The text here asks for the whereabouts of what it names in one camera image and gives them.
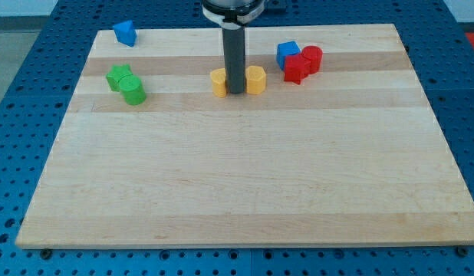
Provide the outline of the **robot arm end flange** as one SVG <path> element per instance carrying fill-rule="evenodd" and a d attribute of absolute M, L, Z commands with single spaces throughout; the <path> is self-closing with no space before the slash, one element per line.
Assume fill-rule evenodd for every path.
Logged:
<path fill-rule="evenodd" d="M 202 12 L 210 21 L 247 25 L 264 10 L 266 0 L 202 0 Z"/>

